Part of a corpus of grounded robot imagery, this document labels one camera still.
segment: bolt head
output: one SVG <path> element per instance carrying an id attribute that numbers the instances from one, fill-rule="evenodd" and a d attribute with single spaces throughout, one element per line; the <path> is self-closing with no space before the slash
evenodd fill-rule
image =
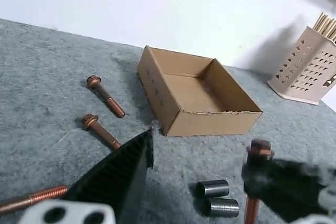
<path id="1" fill-rule="evenodd" d="M 97 115 L 92 115 L 92 114 L 86 114 L 85 116 L 83 116 L 82 124 L 83 124 L 84 130 L 86 130 L 92 122 L 98 121 L 98 118 L 99 117 Z"/>
<path id="2" fill-rule="evenodd" d="M 251 148 L 255 150 L 270 150 L 271 149 L 271 143 L 266 140 L 261 139 L 253 139 L 251 141 Z"/>
<path id="3" fill-rule="evenodd" d="M 90 76 L 87 80 L 86 83 L 88 85 L 89 89 L 92 89 L 95 87 L 96 84 L 99 84 L 101 82 L 101 79 L 98 76 Z"/>

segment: perforated container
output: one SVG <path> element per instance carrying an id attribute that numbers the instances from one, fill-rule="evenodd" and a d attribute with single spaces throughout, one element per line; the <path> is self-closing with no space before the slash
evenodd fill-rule
<path id="1" fill-rule="evenodd" d="M 335 43 L 307 27 L 268 84 L 282 98 L 317 105 L 335 80 Z"/>

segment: cardboard box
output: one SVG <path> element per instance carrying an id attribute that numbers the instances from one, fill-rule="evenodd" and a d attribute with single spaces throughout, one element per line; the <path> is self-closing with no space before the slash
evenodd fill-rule
<path id="1" fill-rule="evenodd" d="M 244 134 L 262 114 L 217 59 L 146 46 L 138 74 L 168 136 Z"/>

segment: gray felt mat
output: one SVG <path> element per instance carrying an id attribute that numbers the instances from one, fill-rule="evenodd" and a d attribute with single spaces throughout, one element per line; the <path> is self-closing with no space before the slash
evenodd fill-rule
<path id="1" fill-rule="evenodd" d="M 59 184 L 72 185 L 109 154 L 78 119 L 88 112 L 121 143 L 154 127 L 154 168 L 148 172 L 138 223 L 242 223 L 246 196 L 240 172 L 254 137 L 271 141 L 277 157 L 336 161 L 336 114 L 287 101 L 267 77 L 227 68 L 264 111 L 248 134 L 165 137 L 137 76 L 142 48 L 0 20 L 0 200 Z M 86 88 L 96 74 L 123 106 L 116 118 Z M 226 179 L 238 200 L 236 219 L 206 218 L 194 208 L 190 184 Z M 261 204 L 259 223 L 283 223 Z M 0 218 L 16 223 L 22 211 Z"/>

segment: bolt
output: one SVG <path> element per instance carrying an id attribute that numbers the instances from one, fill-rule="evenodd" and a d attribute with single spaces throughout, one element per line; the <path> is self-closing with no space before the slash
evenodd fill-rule
<path id="1" fill-rule="evenodd" d="M 50 189 L 45 189 L 43 191 L 39 191 L 37 193 L 19 197 L 15 199 L 10 199 L 4 202 L 0 202 L 0 216 L 8 214 L 10 212 L 14 212 L 20 209 L 25 209 L 30 207 L 44 199 L 55 199 L 63 194 L 65 194 L 68 190 L 68 187 L 65 185 L 56 186 Z"/>
<path id="2" fill-rule="evenodd" d="M 92 129 L 99 135 L 106 143 L 108 143 L 114 150 L 118 149 L 121 144 L 107 131 L 103 126 L 98 123 L 98 116 L 87 114 L 83 116 L 82 123 L 85 130 Z"/>
<path id="3" fill-rule="evenodd" d="M 95 89 L 106 101 L 110 110 L 119 118 L 125 116 L 124 110 L 119 106 L 119 104 L 112 98 L 112 96 L 103 88 L 100 84 L 101 79 L 98 76 L 90 76 L 86 80 L 89 89 Z"/>
<path id="4" fill-rule="evenodd" d="M 254 139 L 251 142 L 251 146 L 247 148 L 248 155 L 263 155 L 273 156 L 274 153 L 271 150 L 271 143 L 265 140 Z M 244 215 L 244 224 L 254 224 L 257 220 L 259 208 L 259 199 L 252 199 L 247 197 Z"/>

